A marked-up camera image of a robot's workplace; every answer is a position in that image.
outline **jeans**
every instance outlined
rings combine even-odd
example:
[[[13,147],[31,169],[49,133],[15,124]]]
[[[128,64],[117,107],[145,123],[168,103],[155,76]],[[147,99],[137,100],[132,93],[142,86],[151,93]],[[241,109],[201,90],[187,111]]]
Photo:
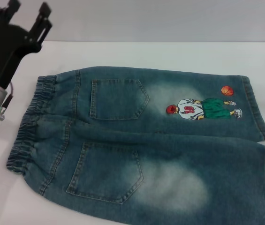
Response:
[[[265,225],[265,123],[247,77],[92,67],[39,77],[7,168],[133,225]]]

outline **white table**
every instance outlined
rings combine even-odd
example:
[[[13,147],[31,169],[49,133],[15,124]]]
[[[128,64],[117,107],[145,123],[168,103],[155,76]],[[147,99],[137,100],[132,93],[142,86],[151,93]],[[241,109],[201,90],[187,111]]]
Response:
[[[44,42],[26,56],[12,82],[14,98],[0,122],[0,225],[113,225],[54,204],[34,193],[5,163],[37,77],[92,66],[157,68],[250,78],[265,120],[265,43]]]

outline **cartoon embroidery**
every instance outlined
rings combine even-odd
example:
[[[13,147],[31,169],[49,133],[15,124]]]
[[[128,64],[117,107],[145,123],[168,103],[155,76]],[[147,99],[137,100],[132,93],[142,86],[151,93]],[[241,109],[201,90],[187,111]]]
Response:
[[[221,89],[221,92],[223,95],[226,95],[226,96],[232,96],[234,94],[234,90],[229,86],[224,86]]]
[[[230,111],[224,105],[236,105],[233,101],[223,101],[217,98],[208,98],[204,101],[193,99],[181,100],[178,105],[169,105],[166,109],[168,114],[179,114],[184,119],[201,120],[204,118],[236,118],[242,117],[241,109]]]

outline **basketball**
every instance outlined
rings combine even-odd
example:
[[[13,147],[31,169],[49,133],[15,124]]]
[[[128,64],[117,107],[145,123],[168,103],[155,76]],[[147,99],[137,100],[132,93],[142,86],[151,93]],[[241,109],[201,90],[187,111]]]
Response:
[[[222,94],[223,94],[223,95],[227,95],[227,96],[231,96],[231,95],[234,94],[234,90],[232,90],[232,88],[229,87],[229,86],[224,86],[224,87],[221,89],[221,91],[222,91]]]

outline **white jersey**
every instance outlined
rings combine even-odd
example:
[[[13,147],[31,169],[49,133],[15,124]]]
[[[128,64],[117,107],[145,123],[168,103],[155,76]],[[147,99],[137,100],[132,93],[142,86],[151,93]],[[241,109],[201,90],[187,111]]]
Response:
[[[179,115],[188,120],[197,120],[198,116],[204,116],[201,103],[193,99],[184,99],[178,103]]]

